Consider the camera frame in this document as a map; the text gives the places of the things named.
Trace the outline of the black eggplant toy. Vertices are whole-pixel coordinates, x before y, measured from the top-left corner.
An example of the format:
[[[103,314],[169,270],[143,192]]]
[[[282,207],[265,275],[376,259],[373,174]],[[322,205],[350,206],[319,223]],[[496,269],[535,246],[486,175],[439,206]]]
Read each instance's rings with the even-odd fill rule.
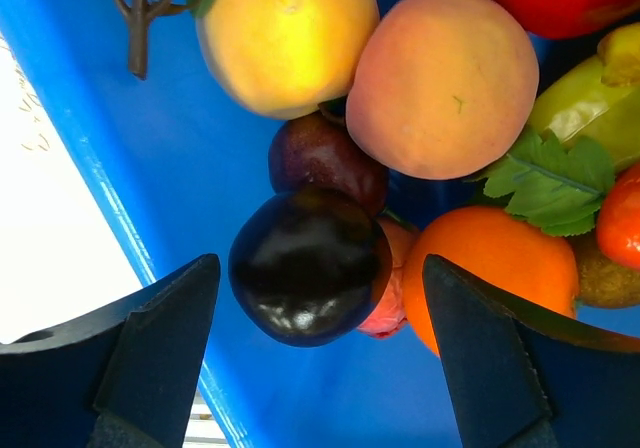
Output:
[[[358,328],[391,271],[379,223],[347,194],[317,185],[266,201],[240,229],[228,259],[243,311],[294,347],[322,346]]]

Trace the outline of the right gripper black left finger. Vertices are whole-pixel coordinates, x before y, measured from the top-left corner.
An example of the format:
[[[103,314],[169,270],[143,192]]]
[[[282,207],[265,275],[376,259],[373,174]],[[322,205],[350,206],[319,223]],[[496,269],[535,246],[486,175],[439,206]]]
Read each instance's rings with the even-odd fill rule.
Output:
[[[4,447],[180,447],[220,281],[198,257],[1,347]]]

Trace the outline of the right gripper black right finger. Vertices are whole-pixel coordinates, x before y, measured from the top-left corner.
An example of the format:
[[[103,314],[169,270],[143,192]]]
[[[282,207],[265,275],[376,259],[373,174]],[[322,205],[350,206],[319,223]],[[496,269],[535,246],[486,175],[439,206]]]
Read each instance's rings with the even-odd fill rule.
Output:
[[[636,447],[639,340],[429,255],[426,303],[466,447]]]

